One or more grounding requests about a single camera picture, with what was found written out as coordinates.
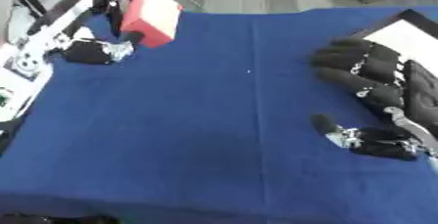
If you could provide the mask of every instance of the blue table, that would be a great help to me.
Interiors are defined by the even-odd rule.
[[[356,156],[312,129],[377,120],[307,56],[400,9],[185,13],[177,39],[108,67],[56,63],[0,159],[0,212],[129,223],[432,224],[425,159]],[[420,9],[432,19],[438,10]],[[91,22],[109,35],[105,21]]]

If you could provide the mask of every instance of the robotic hand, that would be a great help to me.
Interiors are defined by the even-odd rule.
[[[323,80],[358,98],[386,129],[350,128],[329,116],[313,115],[321,134],[360,155],[416,160],[419,153],[437,164],[438,79],[414,60],[367,40],[335,40],[314,53],[311,65]]]
[[[62,0],[17,43],[0,47],[0,154],[53,73],[53,53],[68,62],[107,65],[131,55],[138,43],[159,46],[173,39],[181,7],[173,0],[130,0],[125,18],[119,0]],[[165,20],[159,14],[166,13]],[[95,39],[83,24],[104,14],[121,43]]]

